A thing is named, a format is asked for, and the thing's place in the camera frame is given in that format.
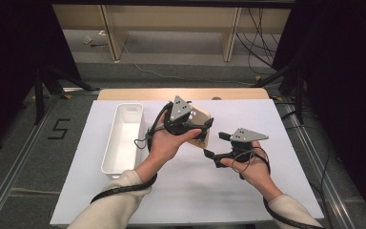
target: white rectangular container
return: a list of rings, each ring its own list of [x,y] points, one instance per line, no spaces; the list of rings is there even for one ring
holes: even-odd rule
[[[144,139],[144,108],[139,103],[122,103],[116,108],[102,172],[109,178],[119,178],[125,170],[132,170],[141,161],[141,149],[134,141]]]

